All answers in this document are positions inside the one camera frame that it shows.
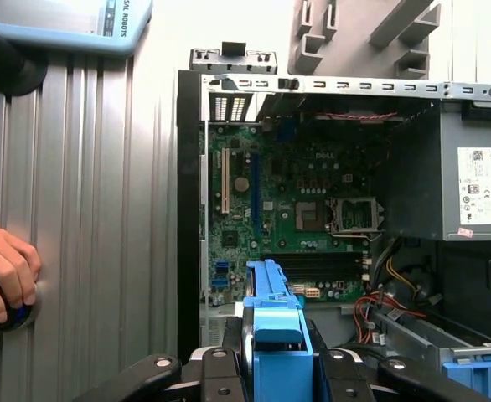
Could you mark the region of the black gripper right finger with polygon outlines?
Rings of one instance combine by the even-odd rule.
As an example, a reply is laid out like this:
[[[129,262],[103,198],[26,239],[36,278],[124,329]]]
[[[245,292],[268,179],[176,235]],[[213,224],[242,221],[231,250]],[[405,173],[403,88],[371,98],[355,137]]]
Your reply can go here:
[[[315,401],[484,401],[485,396],[403,356],[378,355],[376,366],[362,359],[365,348],[328,348],[313,321]]]

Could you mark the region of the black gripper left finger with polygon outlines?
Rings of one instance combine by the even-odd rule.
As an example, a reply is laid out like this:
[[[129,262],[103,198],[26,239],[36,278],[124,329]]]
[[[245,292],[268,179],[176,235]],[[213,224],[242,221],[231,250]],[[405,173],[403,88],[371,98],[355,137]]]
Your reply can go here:
[[[245,401],[240,372],[242,320],[226,319],[223,344],[198,348],[189,361],[154,354],[75,397],[78,402]]]

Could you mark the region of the person bare hand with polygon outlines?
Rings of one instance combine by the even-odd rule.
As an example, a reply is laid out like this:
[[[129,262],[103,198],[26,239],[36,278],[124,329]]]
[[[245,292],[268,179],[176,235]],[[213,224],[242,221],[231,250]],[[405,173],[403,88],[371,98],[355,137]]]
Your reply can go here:
[[[29,243],[0,228],[0,323],[8,319],[7,307],[36,302],[36,282],[41,261]]]

